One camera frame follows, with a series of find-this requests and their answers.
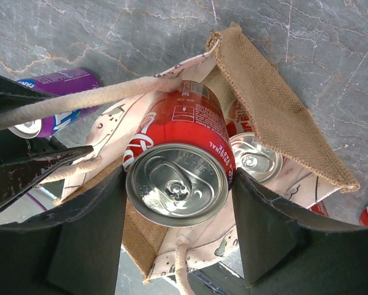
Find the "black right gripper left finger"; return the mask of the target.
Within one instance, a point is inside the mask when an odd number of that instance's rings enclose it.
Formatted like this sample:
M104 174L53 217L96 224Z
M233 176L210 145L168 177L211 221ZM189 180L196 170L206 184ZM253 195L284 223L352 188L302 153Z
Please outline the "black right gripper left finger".
M63 205L0 225L0 294L114 294L126 199L117 168Z

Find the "canvas bag with cat print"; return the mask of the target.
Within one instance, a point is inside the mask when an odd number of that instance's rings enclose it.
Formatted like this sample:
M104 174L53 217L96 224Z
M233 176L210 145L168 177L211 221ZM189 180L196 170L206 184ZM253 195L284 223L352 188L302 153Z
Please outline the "canvas bag with cat print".
M95 150L101 152L100 161L90 164L79 176L67 177L76 187L66 189L63 198L76 197L101 182L120 163L124 145L134 134L152 95L159 90L172 90L186 78L205 82L217 95L224 111L234 101L239 102L249 116L256 139L287 157L282 175L271 183L272 190L287 195L301 184L304 190L294 197L294 202L309 208L335 191L354 192L360 188L357 179L328 145L310 110L246 38L241 27L232 23L208 38L203 54L161 74L66 98L76 103L75 109L110 104L111 110L116 110L123 104L124 110L110 132L110 144L117 150L108 155L105 144L96 144ZM37 119L38 112L53 109L44 106L45 103L59 99L58 96L43 102L25 101L19 106L4 107L0 110L0 130Z

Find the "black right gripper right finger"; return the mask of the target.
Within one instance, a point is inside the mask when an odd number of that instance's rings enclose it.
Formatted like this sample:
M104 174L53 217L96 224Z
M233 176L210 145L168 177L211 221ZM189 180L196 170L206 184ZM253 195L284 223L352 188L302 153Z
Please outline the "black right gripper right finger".
M368 227L313 213L242 169L232 196L251 294L368 294Z

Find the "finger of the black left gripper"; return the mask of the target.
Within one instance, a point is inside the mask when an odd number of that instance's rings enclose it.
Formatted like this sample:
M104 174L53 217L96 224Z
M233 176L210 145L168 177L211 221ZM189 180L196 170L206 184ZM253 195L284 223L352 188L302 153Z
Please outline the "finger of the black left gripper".
M34 90L0 75L0 98L15 101L42 101L56 95Z
M92 146L43 152L0 165L0 212L58 168L93 151Z

